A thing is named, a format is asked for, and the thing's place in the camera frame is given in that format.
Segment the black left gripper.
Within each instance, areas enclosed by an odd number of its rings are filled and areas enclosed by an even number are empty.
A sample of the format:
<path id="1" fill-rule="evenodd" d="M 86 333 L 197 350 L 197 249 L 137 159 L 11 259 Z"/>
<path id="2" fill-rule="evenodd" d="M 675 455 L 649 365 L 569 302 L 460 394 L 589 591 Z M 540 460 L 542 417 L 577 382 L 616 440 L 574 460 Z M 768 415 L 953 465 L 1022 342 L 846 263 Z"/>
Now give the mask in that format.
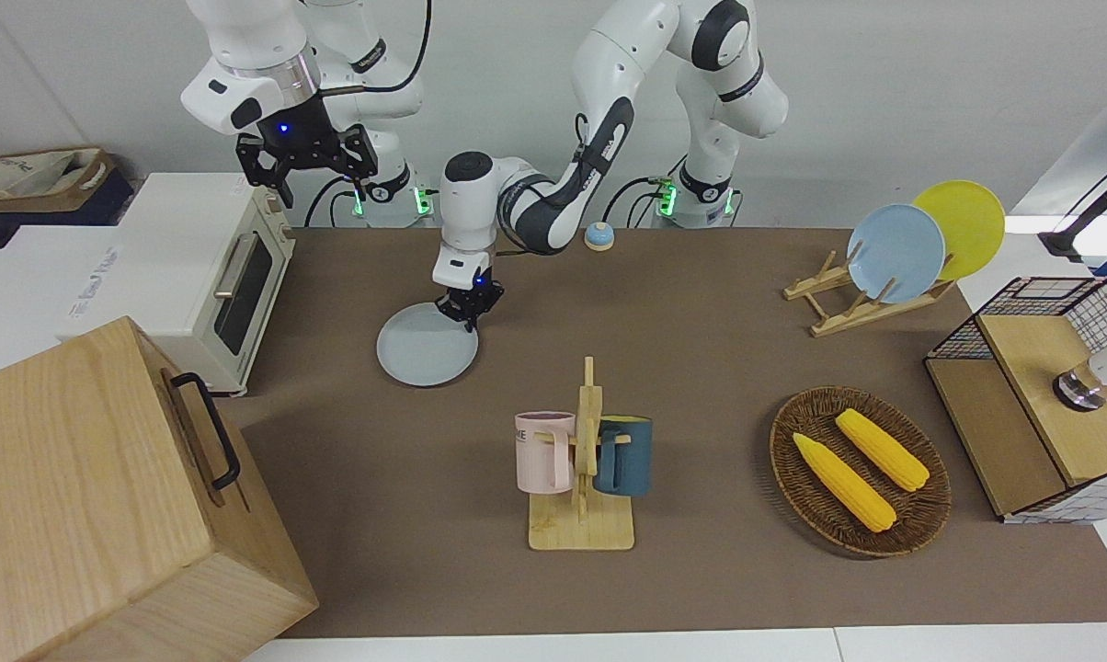
<path id="1" fill-rule="evenodd" d="M 479 318 L 489 313 L 504 292 L 506 289 L 500 282 L 482 282 L 474 285 L 470 290 L 448 288 L 447 293 L 436 299 L 436 306 L 441 314 L 461 322 L 462 330 L 466 334 L 473 334 L 479 324 Z"/>

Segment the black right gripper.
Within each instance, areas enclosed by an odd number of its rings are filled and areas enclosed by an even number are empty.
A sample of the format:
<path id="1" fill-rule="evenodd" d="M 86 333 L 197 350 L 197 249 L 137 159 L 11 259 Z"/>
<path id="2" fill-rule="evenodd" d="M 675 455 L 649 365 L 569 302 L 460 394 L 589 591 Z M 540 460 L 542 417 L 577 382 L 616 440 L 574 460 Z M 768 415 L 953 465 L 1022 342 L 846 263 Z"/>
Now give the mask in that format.
<path id="1" fill-rule="evenodd" d="M 235 110 L 236 118 L 256 122 L 259 135 L 241 133 L 235 153 L 244 176 L 252 186 L 276 186 L 286 210 L 294 207 L 294 194 L 286 182 L 292 169 L 327 168 L 350 179 L 356 206 L 368 201 L 370 177 L 377 173 L 377 155 L 364 125 L 335 130 L 321 94 L 293 108 L 277 110 L 259 117 L 259 104 L 247 99 Z"/>

